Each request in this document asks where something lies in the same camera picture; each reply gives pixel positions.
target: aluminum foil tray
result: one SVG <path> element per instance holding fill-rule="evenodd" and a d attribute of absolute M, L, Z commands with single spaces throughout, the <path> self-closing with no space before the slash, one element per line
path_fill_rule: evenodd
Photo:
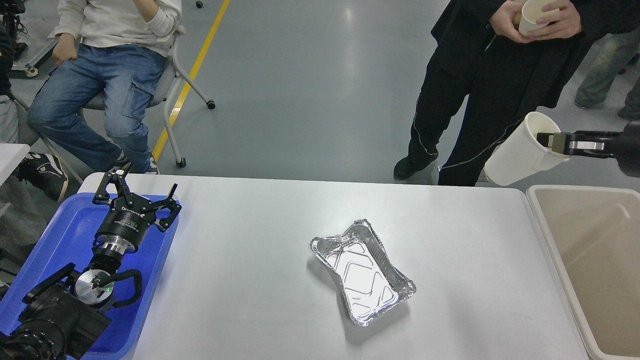
<path fill-rule="evenodd" d="M 410 298 L 413 281 L 391 265 L 382 242 L 365 220 L 339 236 L 314 238 L 311 251 L 340 279 L 340 292 L 358 326 Z"/>

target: hand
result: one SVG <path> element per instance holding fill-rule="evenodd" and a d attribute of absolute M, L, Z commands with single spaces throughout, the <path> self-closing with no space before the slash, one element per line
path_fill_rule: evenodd
<path fill-rule="evenodd" d="M 517 1 L 507 0 L 498 8 L 498 10 L 489 19 L 489 24 L 493 28 L 496 35 L 508 37 L 514 42 L 526 44 L 532 42 L 533 39 L 527 38 L 520 34 L 513 25 L 517 16 L 522 11 L 522 4 Z"/>
<path fill-rule="evenodd" d="M 56 66 L 60 66 L 67 60 L 75 60 L 78 58 L 78 51 L 76 50 L 76 38 L 73 35 L 64 33 L 60 35 L 56 47 L 53 48 L 53 60 L 56 62 Z"/>
<path fill-rule="evenodd" d="M 570 38 L 582 32 L 580 14 L 570 0 L 555 0 L 543 6 L 542 11 L 547 12 L 553 9 L 560 9 L 560 11 L 540 17 L 538 21 L 536 21 L 538 24 L 550 22 L 552 22 L 552 24 L 541 29 L 530 31 L 528 35 L 532 40 Z"/>

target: yellow floor line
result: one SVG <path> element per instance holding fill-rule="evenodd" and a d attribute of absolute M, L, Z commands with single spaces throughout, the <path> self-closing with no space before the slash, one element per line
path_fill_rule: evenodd
<path fill-rule="evenodd" d="M 207 51 L 209 51 L 209 46 L 211 45 L 213 36 L 215 36 L 216 31 L 218 30 L 218 26 L 222 21 L 222 17 L 225 15 L 225 11 L 229 6 L 229 1 L 230 0 L 224 0 L 224 2 L 222 3 L 222 6 L 220 7 L 220 11 L 218 12 L 218 16 L 216 16 L 216 20 L 214 20 L 213 25 L 209 30 L 209 34 L 207 35 L 207 38 L 204 40 L 204 44 L 202 44 L 202 47 L 200 48 L 200 53 L 198 54 L 198 57 L 196 58 L 196 61 L 193 64 L 193 67 L 191 68 L 191 72 L 189 73 L 189 76 L 191 77 L 191 79 L 195 80 L 196 75 L 200 70 L 202 61 L 204 60 L 204 57 L 207 54 Z M 180 110 L 182 109 L 182 105 L 184 104 L 184 100 L 186 99 L 190 89 L 191 87 L 189 86 L 189 84 L 185 83 L 184 87 L 182 87 L 182 91 L 180 92 L 180 95 L 178 96 L 178 99 L 175 101 L 175 104 L 173 105 L 173 110 L 171 111 L 171 115 L 169 116 L 169 123 L 171 124 L 172 127 L 175 124 L 176 119 L 178 119 L 178 115 L 180 114 Z M 160 158 L 160 154 L 162 154 L 162 151 L 164 149 L 164 146 L 166 145 L 167 139 L 168 139 L 168 136 L 166 134 L 166 129 L 164 129 L 162 130 L 162 133 L 160 134 L 160 138 L 158 139 L 156 146 L 154 146 L 154 150 L 152 151 L 152 154 L 154 155 L 154 158 L 156 160 Z"/>

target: white table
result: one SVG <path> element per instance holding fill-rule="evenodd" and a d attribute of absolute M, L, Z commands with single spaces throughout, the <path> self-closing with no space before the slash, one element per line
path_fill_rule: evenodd
<path fill-rule="evenodd" d="M 80 192 L 93 192 L 102 174 Z M 587 359 L 514 189 L 129 175 L 183 205 L 133 359 Z M 360 328 L 309 249 L 366 218 L 416 294 Z"/>
<path fill-rule="evenodd" d="M 27 152 L 29 152 L 29 145 L 0 143 L 0 185 L 11 175 Z"/>

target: caster wheel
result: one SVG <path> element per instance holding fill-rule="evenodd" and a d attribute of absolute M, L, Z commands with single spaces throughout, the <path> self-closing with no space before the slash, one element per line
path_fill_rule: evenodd
<path fill-rule="evenodd" d="M 33 78 L 34 76 L 38 75 L 38 69 L 32 67 L 28 70 L 25 70 L 25 74 L 27 74 L 28 78 Z"/>

